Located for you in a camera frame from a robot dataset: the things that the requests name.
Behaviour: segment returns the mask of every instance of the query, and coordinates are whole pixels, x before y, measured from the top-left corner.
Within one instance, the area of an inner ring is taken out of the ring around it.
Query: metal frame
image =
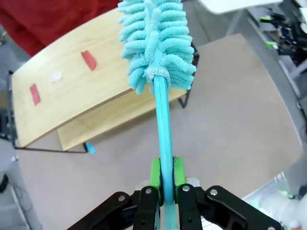
[[[7,76],[7,84],[6,84],[6,93],[7,93],[7,100],[8,100],[8,107],[7,107],[7,114],[1,114],[1,121],[6,120],[7,116],[7,121],[8,123],[6,124],[6,127],[8,130],[7,132],[7,137],[0,137],[2,139],[11,141],[12,146],[16,150],[31,150],[31,151],[46,151],[46,152],[66,152],[66,153],[88,153],[88,148],[86,146],[86,143],[83,143],[84,151],[69,151],[69,150],[56,150],[56,149],[38,149],[38,148],[27,148],[27,147],[18,147],[16,145],[16,142],[18,141],[17,137],[17,132],[16,132],[16,125],[15,125],[15,120],[14,120],[14,114],[13,114],[13,108],[12,108],[12,71],[9,71],[8,76]]]
[[[193,45],[193,43],[191,44],[191,46],[194,48],[194,54],[193,54],[194,57],[193,57],[192,64],[197,67],[200,55],[199,55],[196,47]],[[192,90],[192,88],[190,90],[187,90],[184,101],[182,100],[182,98],[178,98],[178,101],[179,101],[182,108],[187,107],[191,90]]]

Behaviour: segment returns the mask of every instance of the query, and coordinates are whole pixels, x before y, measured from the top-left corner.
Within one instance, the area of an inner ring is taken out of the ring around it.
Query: white paper piece
[[[62,72],[59,71],[59,72],[54,73],[51,76],[50,81],[51,82],[57,82],[57,81],[61,80],[61,78],[62,78]]]

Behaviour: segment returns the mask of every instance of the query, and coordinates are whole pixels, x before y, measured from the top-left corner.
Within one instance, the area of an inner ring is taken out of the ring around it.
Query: white table
[[[243,9],[261,5],[277,4],[283,0],[198,0],[203,6],[213,14],[223,14],[237,11],[230,22],[226,36],[231,35],[238,24]]]

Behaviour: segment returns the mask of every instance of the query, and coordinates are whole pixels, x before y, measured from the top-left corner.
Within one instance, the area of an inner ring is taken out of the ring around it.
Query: beige tabletop
[[[261,60],[239,34],[198,47],[188,106],[171,103],[174,156],[204,189],[245,197],[302,156],[291,117]],[[48,136],[42,145],[56,143]],[[20,151],[44,230],[66,230],[116,191],[149,179],[159,157],[155,112],[92,141],[96,154]]]
[[[131,91],[128,62],[120,58],[118,9],[64,35],[31,58],[12,76],[13,107],[21,147],[59,126]],[[97,61],[90,71],[81,52]],[[60,71],[62,79],[51,83]],[[36,84],[41,102],[34,105],[29,88]]]

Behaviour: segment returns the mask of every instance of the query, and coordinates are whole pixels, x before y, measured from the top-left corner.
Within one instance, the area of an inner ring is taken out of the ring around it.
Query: gray floor
[[[213,15],[206,11],[196,0],[184,2],[184,10],[187,12],[188,26],[190,29],[190,34],[193,37],[193,43],[196,47],[206,44],[210,41],[222,38],[226,32],[226,28],[229,23],[229,19],[233,14],[227,15]],[[249,41],[251,46],[254,48],[257,55],[263,61],[267,71],[271,75],[274,83],[279,89],[285,104],[291,114],[293,123],[297,130],[301,130],[305,127],[305,121],[301,112],[297,109],[295,103],[297,98],[289,84],[286,76],[284,75],[282,69],[277,63],[274,54],[267,50],[263,45],[262,40],[257,36],[254,30],[250,27],[245,17],[245,13],[242,20],[239,22],[237,32],[242,33],[244,37]],[[0,75],[1,78],[6,76],[8,69],[16,70],[20,63],[27,60],[28,56],[13,42],[9,42],[7,45],[0,46]],[[307,150],[307,143],[301,139],[304,150]],[[15,154],[15,151],[10,148],[7,143],[0,143],[0,171],[9,170],[12,174],[15,174],[20,184],[22,185],[22,179],[20,176],[18,165],[13,165],[10,158]],[[303,158],[296,166],[292,167],[285,173],[292,178],[293,181],[298,180],[296,175],[301,175],[299,169],[306,164],[307,160]],[[29,214],[28,218],[32,223],[33,230],[39,230],[40,226],[36,223],[34,214]]]

